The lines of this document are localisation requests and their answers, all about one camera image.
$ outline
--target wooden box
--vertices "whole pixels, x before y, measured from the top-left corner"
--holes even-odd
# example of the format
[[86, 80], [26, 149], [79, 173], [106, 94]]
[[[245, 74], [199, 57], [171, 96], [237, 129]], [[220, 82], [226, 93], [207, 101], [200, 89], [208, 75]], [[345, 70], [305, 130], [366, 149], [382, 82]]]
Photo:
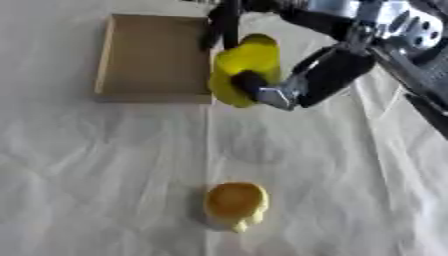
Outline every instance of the wooden box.
[[205, 18], [112, 15], [95, 94], [114, 102], [210, 103]]

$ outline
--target table surface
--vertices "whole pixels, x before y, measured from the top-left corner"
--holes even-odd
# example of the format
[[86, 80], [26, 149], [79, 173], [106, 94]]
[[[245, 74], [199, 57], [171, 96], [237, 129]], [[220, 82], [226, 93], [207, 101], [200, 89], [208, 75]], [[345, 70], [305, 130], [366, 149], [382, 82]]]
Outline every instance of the table surface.
[[[0, 1], [2, 255], [447, 255], [448, 143], [377, 69], [325, 103], [98, 104], [111, 13], [201, 16], [174, 0]], [[331, 40], [271, 15], [285, 74]], [[205, 225], [205, 189], [262, 184], [236, 235]]]

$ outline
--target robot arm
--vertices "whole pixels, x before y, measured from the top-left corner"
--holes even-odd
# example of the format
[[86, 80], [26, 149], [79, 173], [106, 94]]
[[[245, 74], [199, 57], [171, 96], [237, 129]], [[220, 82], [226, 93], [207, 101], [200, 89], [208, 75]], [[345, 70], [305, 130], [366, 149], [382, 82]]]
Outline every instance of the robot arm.
[[448, 116], [448, 16], [430, 1], [225, 0], [210, 13], [202, 47], [212, 47], [220, 36], [226, 49], [236, 47], [244, 12], [273, 12], [338, 43], [303, 60], [279, 84], [268, 84], [250, 70], [232, 77], [252, 100], [284, 110], [310, 107], [378, 63], [407, 88], [412, 103], [424, 102]]

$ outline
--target yellow object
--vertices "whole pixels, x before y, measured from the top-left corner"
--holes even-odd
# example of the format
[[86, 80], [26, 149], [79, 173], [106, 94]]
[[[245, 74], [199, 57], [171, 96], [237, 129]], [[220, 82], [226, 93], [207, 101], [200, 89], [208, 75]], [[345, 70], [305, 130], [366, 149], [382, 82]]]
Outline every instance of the yellow object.
[[254, 105], [243, 92], [231, 84], [231, 77], [250, 70], [261, 75], [269, 84], [280, 81], [279, 47], [274, 39], [249, 35], [236, 48], [220, 52], [214, 63], [209, 88], [215, 97], [229, 105], [246, 108]]
[[205, 212], [235, 232], [244, 232], [250, 225], [263, 221], [269, 208], [264, 188], [251, 183], [225, 183], [207, 193]]

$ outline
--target white cloth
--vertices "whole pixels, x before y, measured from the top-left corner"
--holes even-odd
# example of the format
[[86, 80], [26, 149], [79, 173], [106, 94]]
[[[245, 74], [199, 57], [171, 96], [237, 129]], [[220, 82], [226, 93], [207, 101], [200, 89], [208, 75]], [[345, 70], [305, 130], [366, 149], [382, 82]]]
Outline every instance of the white cloth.
[[[0, 248], [19, 256], [448, 253], [448, 143], [376, 70], [325, 103], [97, 104], [110, 13], [204, 15], [168, 0], [0, 1]], [[322, 36], [273, 16], [285, 74]], [[206, 186], [264, 185], [245, 234], [202, 224]]]

